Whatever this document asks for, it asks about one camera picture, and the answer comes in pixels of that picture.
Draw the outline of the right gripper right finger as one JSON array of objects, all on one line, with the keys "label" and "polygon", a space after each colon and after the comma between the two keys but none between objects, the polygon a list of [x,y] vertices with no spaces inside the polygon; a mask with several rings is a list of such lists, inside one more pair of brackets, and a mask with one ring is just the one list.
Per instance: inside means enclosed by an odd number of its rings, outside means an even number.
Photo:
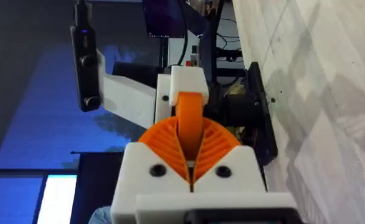
[{"label": "right gripper right finger", "polygon": [[207,118],[195,160],[193,184],[195,193],[266,192],[254,150]]}]

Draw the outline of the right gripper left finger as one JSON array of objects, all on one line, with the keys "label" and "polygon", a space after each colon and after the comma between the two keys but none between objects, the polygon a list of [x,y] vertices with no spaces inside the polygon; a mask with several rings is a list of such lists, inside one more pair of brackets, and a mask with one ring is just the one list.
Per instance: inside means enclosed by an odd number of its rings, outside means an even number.
[{"label": "right gripper left finger", "polygon": [[177,118],[159,121],[127,144],[111,203],[112,223],[135,223],[139,195],[190,192],[190,176],[177,135]]}]

